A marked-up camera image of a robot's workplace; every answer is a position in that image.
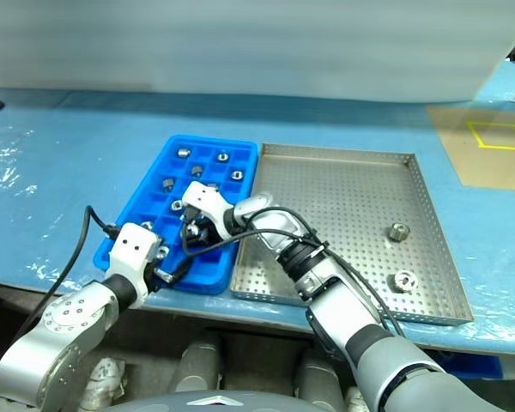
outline metal bolt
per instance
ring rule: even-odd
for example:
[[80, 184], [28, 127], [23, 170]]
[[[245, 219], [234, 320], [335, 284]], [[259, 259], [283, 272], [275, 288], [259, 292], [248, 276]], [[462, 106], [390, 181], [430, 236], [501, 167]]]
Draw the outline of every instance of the metal bolt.
[[235, 170], [231, 173], [232, 180], [242, 180], [244, 178], [244, 174], [240, 170]]
[[189, 148], [181, 148], [178, 150], [178, 157], [181, 159], [186, 159], [191, 155], [191, 150]]
[[217, 155], [217, 160], [218, 161], [228, 161], [229, 160], [229, 155], [227, 153], [219, 153]]
[[180, 200], [175, 200], [172, 202], [172, 206], [170, 206], [170, 209], [173, 212], [179, 212], [183, 208], [183, 203]]
[[163, 191], [172, 191], [173, 185], [175, 184], [175, 179], [164, 179], [162, 180], [162, 190]]
[[203, 167], [202, 166], [193, 166], [191, 169], [191, 176], [193, 178], [200, 178], [203, 175]]
[[153, 222], [152, 221], [144, 221], [141, 225], [142, 228], [147, 230], [153, 230]]
[[166, 246], [159, 246], [158, 250], [156, 251], [156, 258], [162, 260], [168, 256], [169, 252], [170, 250]]

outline blue tablecloth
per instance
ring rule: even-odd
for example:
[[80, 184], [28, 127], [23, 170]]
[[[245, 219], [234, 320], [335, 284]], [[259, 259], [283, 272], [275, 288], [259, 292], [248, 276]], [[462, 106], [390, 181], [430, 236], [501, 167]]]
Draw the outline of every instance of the blue tablecloth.
[[[473, 106], [515, 111], [504, 64]], [[169, 136], [415, 153], [476, 321], [404, 325], [435, 347], [515, 353], [515, 191], [461, 186], [424, 105], [288, 97], [0, 89], [0, 283], [46, 290], [78, 238], [83, 207], [113, 221]], [[102, 272], [92, 227], [61, 290]], [[310, 330], [300, 307], [161, 290], [148, 305]]]

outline perforated metal tray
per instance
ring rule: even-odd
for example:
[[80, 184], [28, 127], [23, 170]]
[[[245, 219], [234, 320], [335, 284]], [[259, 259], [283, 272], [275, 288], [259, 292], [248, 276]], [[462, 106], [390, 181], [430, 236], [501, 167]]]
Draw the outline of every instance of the perforated metal tray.
[[[470, 304], [413, 154], [266, 144], [254, 193], [268, 191], [300, 212], [321, 239], [378, 290], [396, 318], [430, 324], [473, 320]], [[410, 226], [401, 243], [386, 235]], [[390, 279], [412, 270], [418, 288], [395, 293]], [[257, 239], [240, 247], [231, 289], [250, 300], [303, 305], [293, 283]]]

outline blue plastic tray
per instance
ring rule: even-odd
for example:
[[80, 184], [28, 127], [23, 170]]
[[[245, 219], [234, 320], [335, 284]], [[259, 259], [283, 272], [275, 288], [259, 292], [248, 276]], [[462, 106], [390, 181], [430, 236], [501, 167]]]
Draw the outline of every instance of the blue plastic tray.
[[[180, 159], [180, 148], [188, 148], [191, 155], [186, 159]], [[219, 153], [229, 154], [228, 161], [219, 162]], [[198, 180], [204, 184], [215, 183], [228, 202], [236, 203], [250, 196], [257, 164], [258, 146], [252, 142], [197, 136], [170, 137], [116, 223], [123, 225], [129, 221], [137, 224], [152, 221], [153, 231], [162, 236], [170, 248], [161, 269], [171, 272], [185, 257], [179, 237], [181, 212], [171, 211], [172, 202], [181, 199], [190, 182]], [[191, 176], [194, 166], [203, 167], [202, 177]], [[231, 173], [235, 170], [244, 173], [242, 180], [231, 179]], [[164, 192], [162, 181], [168, 178], [175, 179], [175, 185], [171, 192]], [[112, 243], [110, 239], [103, 240], [94, 255], [94, 264], [101, 270], [109, 268]], [[238, 245], [228, 245], [197, 257], [189, 273], [175, 288], [201, 294], [221, 293], [231, 277], [237, 248]]]

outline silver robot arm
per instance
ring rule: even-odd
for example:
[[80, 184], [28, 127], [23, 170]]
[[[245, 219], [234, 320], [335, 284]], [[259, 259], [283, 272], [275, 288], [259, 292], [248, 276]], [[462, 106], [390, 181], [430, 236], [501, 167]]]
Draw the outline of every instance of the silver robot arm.
[[54, 300], [0, 360], [0, 412], [31, 407], [55, 412], [63, 406], [82, 357], [101, 342], [124, 309], [140, 307], [147, 298], [149, 264], [160, 243], [143, 227], [122, 226], [106, 279]]
[[[221, 194], [198, 182], [185, 192], [186, 206], [208, 217], [223, 239], [248, 226], [250, 216], [274, 206], [268, 194], [230, 205]], [[306, 237], [309, 233], [286, 211], [264, 211], [251, 219], [251, 229], [274, 228]], [[330, 352], [345, 358], [372, 412], [446, 410], [501, 411], [470, 391], [410, 340], [380, 326], [375, 305], [324, 245], [310, 246], [277, 233], [258, 237], [309, 302], [307, 319]]]

